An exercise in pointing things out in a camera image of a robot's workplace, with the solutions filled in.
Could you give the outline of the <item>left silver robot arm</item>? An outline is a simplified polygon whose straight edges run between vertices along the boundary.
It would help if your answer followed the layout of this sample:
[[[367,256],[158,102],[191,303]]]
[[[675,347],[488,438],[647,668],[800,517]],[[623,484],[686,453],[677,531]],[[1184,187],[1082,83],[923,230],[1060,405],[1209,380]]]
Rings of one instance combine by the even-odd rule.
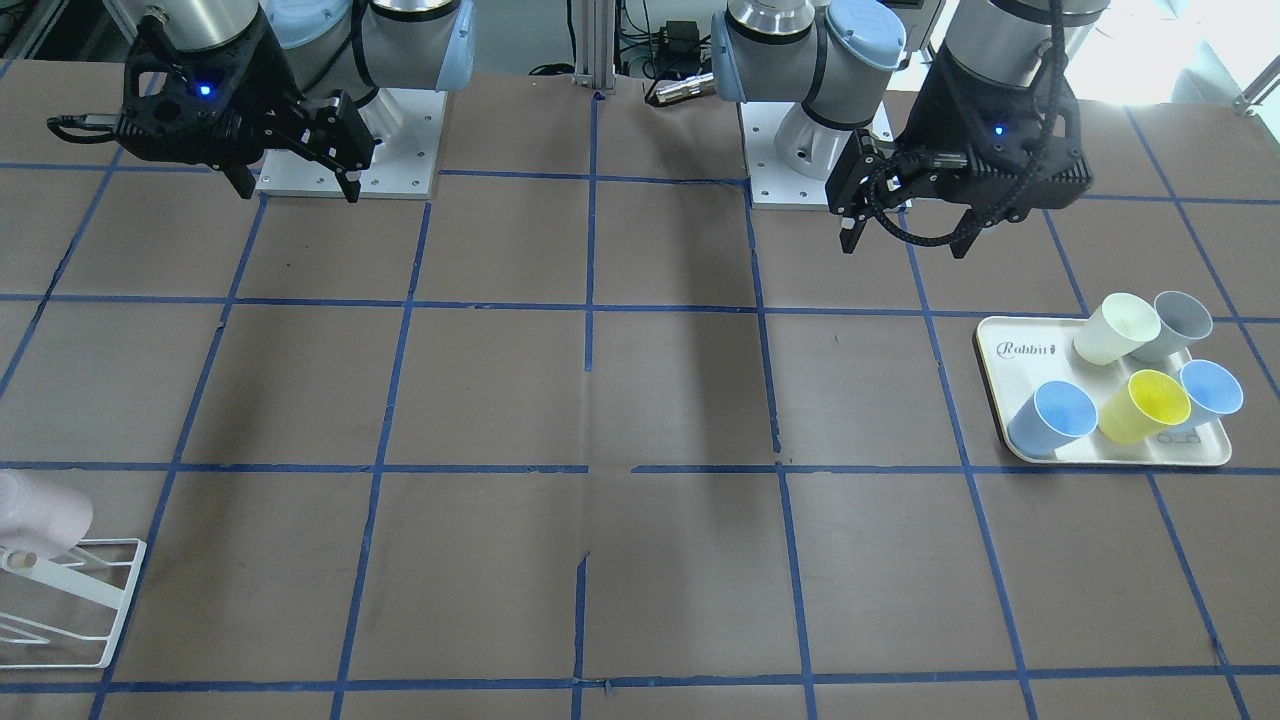
[[[1064,209],[1094,183],[1068,65],[1105,1],[961,1],[902,132],[869,126],[908,47],[879,1],[731,1],[713,19],[716,91],[788,102],[780,147],[826,184],[852,252],[868,223],[964,258],[975,238],[1030,211]]]

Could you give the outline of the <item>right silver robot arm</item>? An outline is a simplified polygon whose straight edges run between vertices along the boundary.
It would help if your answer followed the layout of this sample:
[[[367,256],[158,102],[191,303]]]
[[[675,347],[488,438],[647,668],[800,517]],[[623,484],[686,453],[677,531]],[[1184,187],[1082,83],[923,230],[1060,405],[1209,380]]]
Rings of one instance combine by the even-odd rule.
[[[110,1],[131,40],[113,114],[68,143],[206,167],[242,199],[426,200],[448,94],[474,73],[471,1]]]

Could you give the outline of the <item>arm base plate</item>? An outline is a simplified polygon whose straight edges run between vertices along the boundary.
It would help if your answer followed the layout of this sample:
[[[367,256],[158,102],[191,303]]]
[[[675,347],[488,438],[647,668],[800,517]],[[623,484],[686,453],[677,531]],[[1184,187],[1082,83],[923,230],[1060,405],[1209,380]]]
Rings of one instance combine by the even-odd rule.
[[[751,205],[826,210],[826,182],[852,133],[815,123],[800,102],[741,102],[739,113]]]
[[[269,150],[256,191],[265,196],[428,201],[436,178],[448,92],[381,88],[364,108],[344,102],[311,138],[315,161],[291,150]],[[319,140],[328,141],[323,147]]]

